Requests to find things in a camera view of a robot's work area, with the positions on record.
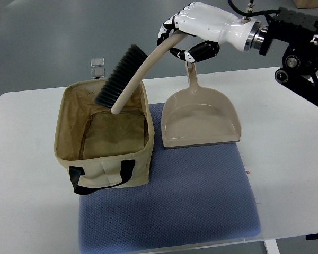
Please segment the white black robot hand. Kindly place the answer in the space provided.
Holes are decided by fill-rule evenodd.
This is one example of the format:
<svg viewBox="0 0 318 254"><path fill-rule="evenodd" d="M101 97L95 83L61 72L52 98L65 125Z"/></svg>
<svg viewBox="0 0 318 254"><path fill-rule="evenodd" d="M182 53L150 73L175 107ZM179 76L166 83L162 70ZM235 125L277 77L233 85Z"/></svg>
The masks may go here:
<svg viewBox="0 0 318 254"><path fill-rule="evenodd" d="M162 24L157 45L166 40L171 31L199 37L204 42L189 50L171 48L170 53L186 62L200 62L217 55L223 43L230 43L239 51L248 51L259 27L260 22L252 17L246 20L220 8L192 2Z"/></svg>

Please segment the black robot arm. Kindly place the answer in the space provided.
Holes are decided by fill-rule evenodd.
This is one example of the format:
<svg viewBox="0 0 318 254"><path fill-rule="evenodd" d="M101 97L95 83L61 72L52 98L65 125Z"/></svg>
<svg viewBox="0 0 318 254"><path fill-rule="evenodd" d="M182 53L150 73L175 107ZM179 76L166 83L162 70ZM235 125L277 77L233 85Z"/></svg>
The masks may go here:
<svg viewBox="0 0 318 254"><path fill-rule="evenodd" d="M252 1L243 12L232 1L228 3L243 21L264 16L268 23L254 24L245 44L248 49L255 48L264 56L273 40L288 43L275 80L318 107L318 17L282 7L254 12Z"/></svg>

